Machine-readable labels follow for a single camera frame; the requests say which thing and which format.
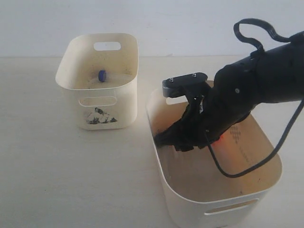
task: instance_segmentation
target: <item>table surface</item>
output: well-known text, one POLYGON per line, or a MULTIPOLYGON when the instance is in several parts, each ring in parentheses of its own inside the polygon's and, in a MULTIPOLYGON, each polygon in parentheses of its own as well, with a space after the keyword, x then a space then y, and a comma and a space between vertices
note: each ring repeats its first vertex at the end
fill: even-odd
MULTIPOLYGON (((120 130, 70 121, 55 83, 60 57, 0 58, 1 228, 176 228, 167 212, 145 104, 168 77, 217 70, 240 57, 143 57, 138 118, 120 130)), ((261 104, 253 116, 275 145, 298 102, 261 104)), ((232 228, 302 227, 304 114, 279 152, 283 176, 232 228)))

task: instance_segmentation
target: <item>white plastic bin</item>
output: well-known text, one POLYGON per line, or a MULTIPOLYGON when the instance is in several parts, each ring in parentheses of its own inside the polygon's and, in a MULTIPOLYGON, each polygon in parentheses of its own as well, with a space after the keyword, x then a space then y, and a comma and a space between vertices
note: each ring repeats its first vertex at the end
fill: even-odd
POLYGON ((133 36, 90 34, 70 42, 56 82, 79 127, 87 130, 124 128, 137 117, 137 73, 138 45, 133 36), (106 49, 96 49, 98 44, 106 49), (106 71, 105 82, 98 80, 101 70, 106 71))
MULTIPOLYGON (((152 136, 177 121, 186 105, 167 104, 162 91, 155 90, 147 103, 152 136)), ((229 173, 243 171, 273 149, 251 115, 232 126, 212 146, 220 165, 229 173)), ((230 179, 218 171, 207 148, 177 152, 172 146, 155 147, 155 154, 169 214, 181 228, 237 224, 282 174, 279 155, 248 175, 230 179)))

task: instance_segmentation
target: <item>white wall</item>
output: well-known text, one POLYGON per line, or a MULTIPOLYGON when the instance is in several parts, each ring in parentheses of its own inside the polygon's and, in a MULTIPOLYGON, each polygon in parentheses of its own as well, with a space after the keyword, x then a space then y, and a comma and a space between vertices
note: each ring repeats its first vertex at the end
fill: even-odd
MULTIPOLYGON (((141 56, 248 54, 233 25, 255 17, 290 36, 304 30, 302 0, 1 0, 0 57, 61 56, 86 33, 126 32, 141 56)), ((243 26, 266 48, 279 45, 262 29, 243 26)))

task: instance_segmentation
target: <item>robotic arm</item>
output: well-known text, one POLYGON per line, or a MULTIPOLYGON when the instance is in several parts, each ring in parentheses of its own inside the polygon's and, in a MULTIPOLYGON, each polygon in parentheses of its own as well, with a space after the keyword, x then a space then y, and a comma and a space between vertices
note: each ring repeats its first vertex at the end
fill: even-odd
POLYGON ((157 146, 173 145, 177 151, 189 151, 197 146, 208 147, 222 174, 235 178, 243 176, 268 162, 282 146, 295 119, 304 106, 304 32, 289 38, 278 35, 267 22, 243 19, 234 25, 236 37, 257 48, 250 56, 224 66, 207 84, 203 73, 169 78, 162 83, 165 97, 185 95, 188 106, 177 122, 155 136, 157 146), (240 24, 265 29, 272 39, 287 43, 269 51, 253 38, 244 37, 240 24), (211 144, 232 125, 243 121, 260 103, 301 103, 289 122, 274 151, 263 161, 238 174, 225 173, 218 165, 211 144))

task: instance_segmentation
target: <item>blue object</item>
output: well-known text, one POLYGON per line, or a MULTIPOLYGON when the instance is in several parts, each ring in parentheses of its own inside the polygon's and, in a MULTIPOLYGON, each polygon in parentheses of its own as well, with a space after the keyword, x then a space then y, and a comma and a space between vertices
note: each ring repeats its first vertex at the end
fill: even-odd
POLYGON ((101 82, 105 82, 105 79, 106 79, 106 72, 105 72, 105 70, 99 71, 99 73, 98 73, 98 80, 101 81, 101 82))

